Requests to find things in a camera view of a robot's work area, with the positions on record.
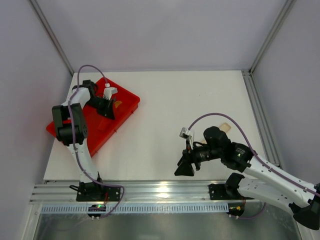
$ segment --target cable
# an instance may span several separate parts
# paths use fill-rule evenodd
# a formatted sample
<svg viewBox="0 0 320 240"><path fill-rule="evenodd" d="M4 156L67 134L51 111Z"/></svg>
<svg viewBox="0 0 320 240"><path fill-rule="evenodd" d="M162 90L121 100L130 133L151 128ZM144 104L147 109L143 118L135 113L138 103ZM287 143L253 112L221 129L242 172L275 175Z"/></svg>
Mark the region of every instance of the cable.
<svg viewBox="0 0 320 240"><path fill-rule="evenodd" d="M100 219L103 219L103 218L106 218L108 217L117 207L118 205L120 204L122 198L124 197L124 194L125 194L125 188L121 185L114 185L114 184L106 184L106 183L102 183L102 182L99 182L97 180L95 180L94 178L92 178L85 170L84 168L82 167L81 163L80 163L80 160L79 160L79 155L78 155L78 149L76 147L76 130L75 130L75 122L74 122L74 116L73 116L73 113L72 113L72 110L71 110L71 101L72 99L75 97L75 95L78 93L79 91L79 86L80 86L80 72L81 70L84 68L84 67L91 67L91 68L94 68L96 70L99 71L99 73L101 73L101 75L103 76L104 80L106 83L108 83L108 80L107 78L105 77L105 75L103 74L102 71L100 71L100 69L98 69L97 67L93 66L93 65L89 65L89 64L86 64L86 65L83 65L79 68L78 70L78 74L77 74L77 86L76 86L76 91L74 91L74 93L70 96L69 100L68 100L68 111L69 111L69 114L70 114L70 120L71 120L71 129L72 129L72 145L73 145L73 149L74 149L74 153L75 153L75 158L76 158L76 162L77 164L79 165L79 168L80 170L84 173L84 175L89 178L92 182L96 183L96 184L99 184L101 186L105 186L105 187L113 187L113 188L121 188L122 189L122 194L120 196L120 199L119 201L116 203L116 205L106 214L102 215L100 217Z"/></svg>
<svg viewBox="0 0 320 240"><path fill-rule="evenodd" d="M253 215L253 216L234 216L234 215L229 215L229 216L235 219L240 219L240 220L252 220L259 217L266 210L266 207L267 207L267 204L264 203L262 209L256 215Z"/></svg>
<svg viewBox="0 0 320 240"><path fill-rule="evenodd" d="M320 198L320 194L319 194L319 193L317 193L317 192L315 192L315 191L313 191L313 190L311 190L311 189L309 189L309 188L307 188L307 187L304 187L303 185L301 185L301 184L299 184L299 183L291 180L291 179L288 178L287 176L285 176L285 175L281 174L280 172L274 170L272 167L266 165L266 164L264 163L264 161L262 161L261 158L258 156L258 154L255 152L255 150L253 149L253 147L251 146L251 144L250 144L250 142L249 142L249 140L248 140L245 132L242 130L242 128L239 126L239 124L238 124L235 120L233 120L231 117L229 117L228 115L225 115L225 114L219 113L219 112L207 113L207 114L205 114L205 115L202 115L202 116L198 117L193 123L191 123L191 125L190 125L189 128L188 128L188 130L190 130L199 120L201 120L201 119L203 119L203 118L205 118L205 117L208 117L208 116L222 116L222 117L225 117L225 118L229 119L229 120L230 120L231 122L233 122L233 124L239 129L239 131L241 132L244 140L246 141L246 144L247 144L248 147L250 148L251 152L253 153L253 155L256 157L256 159L257 159L264 167L266 167L269 171L274 172L276 175L280 176L280 177L283 178L284 180L287 180L289 183L295 185L296 187L298 187L298 188L300 188L300 189L303 189L303 190L305 190L305 191L307 191L307 192L309 192L309 193L311 193L311 194L313 194L313 195L315 195L315 196L317 196L317 197Z"/></svg>

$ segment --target gray wall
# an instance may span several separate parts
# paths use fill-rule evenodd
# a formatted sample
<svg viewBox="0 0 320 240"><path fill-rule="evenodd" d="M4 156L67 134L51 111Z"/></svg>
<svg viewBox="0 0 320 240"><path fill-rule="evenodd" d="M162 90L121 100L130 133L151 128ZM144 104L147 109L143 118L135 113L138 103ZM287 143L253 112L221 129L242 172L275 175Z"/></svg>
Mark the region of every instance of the gray wall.
<svg viewBox="0 0 320 240"><path fill-rule="evenodd" d="M74 70L248 69L285 0L38 0Z"/></svg>
<svg viewBox="0 0 320 240"><path fill-rule="evenodd" d="M51 107L71 76L27 0L1 2L0 33L0 239L15 240L53 142Z"/></svg>
<svg viewBox="0 0 320 240"><path fill-rule="evenodd" d="M320 1L297 1L254 73L291 174L320 182ZM314 232L320 239L320 232Z"/></svg>

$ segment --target beige object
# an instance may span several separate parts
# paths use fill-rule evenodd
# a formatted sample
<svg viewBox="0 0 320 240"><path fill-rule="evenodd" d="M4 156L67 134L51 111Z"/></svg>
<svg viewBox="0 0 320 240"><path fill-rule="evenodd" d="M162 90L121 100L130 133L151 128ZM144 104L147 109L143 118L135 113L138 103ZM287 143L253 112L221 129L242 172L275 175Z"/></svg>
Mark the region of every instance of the beige object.
<svg viewBox="0 0 320 240"><path fill-rule="evenodd" d="M228 123L224 122L223 124L220 125L219 129L221 131L224 131L225 133L228 133L231 129L231 126Z"/></svg>

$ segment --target white wall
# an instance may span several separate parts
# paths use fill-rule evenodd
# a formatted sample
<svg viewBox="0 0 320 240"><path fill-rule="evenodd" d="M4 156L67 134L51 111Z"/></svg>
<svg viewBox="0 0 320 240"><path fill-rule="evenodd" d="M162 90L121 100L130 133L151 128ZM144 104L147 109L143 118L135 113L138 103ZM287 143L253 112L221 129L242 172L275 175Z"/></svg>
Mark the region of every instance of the white wall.
<svg viewBox="0 0 320 240"><path fill-rule="evenodd" d="M53 142L51 107L71 76L27 0L1 2L0 33L0 239L15 240Z"/></svg>
<svg viewBox="0 0 320 240"><path fill-rule="evenodd" d="M320 182L319 24L320 1L297 1L254 73L285 169L314 184Z"/></svg>
<svg viewBox="0 0 320 240"><path fill-rule="evenodd" d="M249 69L285 0L38 0L76 71Z"/></svg>

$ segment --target red plastic container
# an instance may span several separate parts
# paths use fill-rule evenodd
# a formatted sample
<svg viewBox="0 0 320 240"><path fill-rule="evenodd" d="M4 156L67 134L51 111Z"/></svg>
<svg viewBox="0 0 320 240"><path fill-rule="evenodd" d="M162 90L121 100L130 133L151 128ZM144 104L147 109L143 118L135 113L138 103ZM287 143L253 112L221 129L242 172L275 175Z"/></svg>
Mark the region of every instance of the red plastic container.
<svg viewBox="0 0 320 240"><path fill-rule="evenodd" d="M98 90L96 96L104 93L106 81L101 78L96 82ZM97 110L91 106L85 105L83 114L88 127L87 144L91 157L106 143L106 141L120 128L120 126L134 113L138 108L140 98L113 81L108 79L111 87L117 88L118 92L114 95L116 98L113 104L115 120L111 120L97 114ZM52 121L46 130L56 137L55 125Z"/></svg>

